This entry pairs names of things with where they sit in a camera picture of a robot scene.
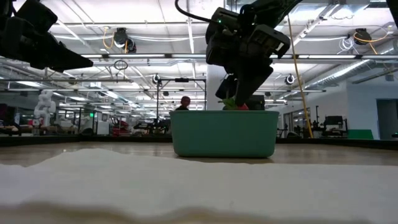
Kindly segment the black monitor on stand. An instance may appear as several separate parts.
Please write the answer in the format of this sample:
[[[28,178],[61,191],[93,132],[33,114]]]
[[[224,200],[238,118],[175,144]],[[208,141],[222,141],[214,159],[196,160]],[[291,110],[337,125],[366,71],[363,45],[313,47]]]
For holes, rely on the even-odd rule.
[[[326,116],[323,122],[322,136],[326,138],[343,137],[343,117]]]

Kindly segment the person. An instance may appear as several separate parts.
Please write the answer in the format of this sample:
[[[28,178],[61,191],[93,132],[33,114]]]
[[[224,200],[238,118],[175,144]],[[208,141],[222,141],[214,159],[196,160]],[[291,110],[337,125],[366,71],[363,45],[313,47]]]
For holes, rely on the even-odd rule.
[[[180,100],[180,106],[176,108],[176,111],[179,110],[188,110],[188,107],[190,105],[191,99],[188,96],[183,96]]]

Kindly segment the black background frame stand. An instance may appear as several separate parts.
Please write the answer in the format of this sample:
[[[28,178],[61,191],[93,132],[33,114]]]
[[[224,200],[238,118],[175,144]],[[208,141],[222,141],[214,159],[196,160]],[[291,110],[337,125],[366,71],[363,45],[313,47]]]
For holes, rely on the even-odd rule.
[[[202,92],[204,92],[205,98],[204,102],[207,103],[207,84],[205,79],[198,79],[198,78],[158,78],[156,81],[156,111],[159,112],[159,93],[164,90],[169,82],[175,83],[188,83],[193,82],[196,84]],[[199,84],[199,82],[204,83],[204,88]]]

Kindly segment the black aluminium table frame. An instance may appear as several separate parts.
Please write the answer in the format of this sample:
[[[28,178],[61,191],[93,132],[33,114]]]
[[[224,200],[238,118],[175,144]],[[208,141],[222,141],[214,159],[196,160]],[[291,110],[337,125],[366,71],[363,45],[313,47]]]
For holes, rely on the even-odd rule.
[[[111,137],[111,136],[8,136],[0,137],[0,147],[26,146],[34,144],[60,144],[71,142],[149,142],[172,143],[170,136]],[[398,141],[365,139],[276,139],[276,144],[323,144],[332,146],[361,147],[398,151]]]

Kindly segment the teal plastic tupperware container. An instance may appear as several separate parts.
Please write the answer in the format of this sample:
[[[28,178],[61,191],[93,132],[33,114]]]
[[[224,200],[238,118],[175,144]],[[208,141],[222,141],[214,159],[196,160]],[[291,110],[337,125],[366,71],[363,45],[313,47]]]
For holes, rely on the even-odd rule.
[[[172,111],[180,157],[267,158],[275,151],[277,111]]]

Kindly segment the green box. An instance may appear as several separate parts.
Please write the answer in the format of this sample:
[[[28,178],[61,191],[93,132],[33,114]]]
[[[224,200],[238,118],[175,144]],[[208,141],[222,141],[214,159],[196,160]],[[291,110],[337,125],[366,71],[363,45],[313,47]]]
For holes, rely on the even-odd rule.
[[[373,140],[373,133],[370,129],[349,129],[348,139]]]

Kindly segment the red toy strawberry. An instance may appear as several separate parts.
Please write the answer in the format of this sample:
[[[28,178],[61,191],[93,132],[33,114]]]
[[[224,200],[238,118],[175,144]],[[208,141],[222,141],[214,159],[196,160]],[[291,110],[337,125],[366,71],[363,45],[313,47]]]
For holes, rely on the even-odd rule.
[[[241,106],[238,106],[235,103],[234,98],[227,98],[219,101],[219,103],[223,104],[223,110],[249,110],[248,106],[244,103]]]

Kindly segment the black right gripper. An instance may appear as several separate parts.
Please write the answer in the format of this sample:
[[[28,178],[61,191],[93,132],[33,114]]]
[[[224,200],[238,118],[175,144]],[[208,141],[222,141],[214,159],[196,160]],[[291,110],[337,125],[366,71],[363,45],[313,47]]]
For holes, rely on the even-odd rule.
[[[275,54],[282,58],[290,49],[290,39],[275,27],[285,16],[282,6],[243,6],[233,12],[219,7],[206,30],[206,63],[232,73],[239,62],[261,62]],[[274,69],[268,64],[244,63],[235,75],[223,79],[215,96],[221,100],[235,96],[242,106],[267,80]]]

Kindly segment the white folded cloth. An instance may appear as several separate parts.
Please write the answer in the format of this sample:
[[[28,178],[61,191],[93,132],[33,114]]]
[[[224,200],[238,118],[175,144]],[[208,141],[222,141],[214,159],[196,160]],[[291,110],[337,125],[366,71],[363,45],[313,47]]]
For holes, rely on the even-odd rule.
[[[398,167],[64,152],[0,164],[0,224],[398,224]]]

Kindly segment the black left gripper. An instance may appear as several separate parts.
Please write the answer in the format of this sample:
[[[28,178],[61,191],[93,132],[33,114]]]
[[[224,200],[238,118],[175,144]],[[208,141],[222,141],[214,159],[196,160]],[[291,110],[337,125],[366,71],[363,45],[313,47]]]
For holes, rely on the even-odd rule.
[[[40,0],[0,0],[0,56],[30,63],[39,69],[63,72],[93,66],[93,62],[67,49],[49,33],[57,16]]]

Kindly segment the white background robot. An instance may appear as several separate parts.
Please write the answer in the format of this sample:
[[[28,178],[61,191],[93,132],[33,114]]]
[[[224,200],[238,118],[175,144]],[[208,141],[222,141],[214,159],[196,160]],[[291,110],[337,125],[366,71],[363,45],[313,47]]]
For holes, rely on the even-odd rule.
[[[49,126],[50,115],[56,111],[56,103],[52,101],[53,91],[42,90],[39,101],[34,109],[33,126]]]

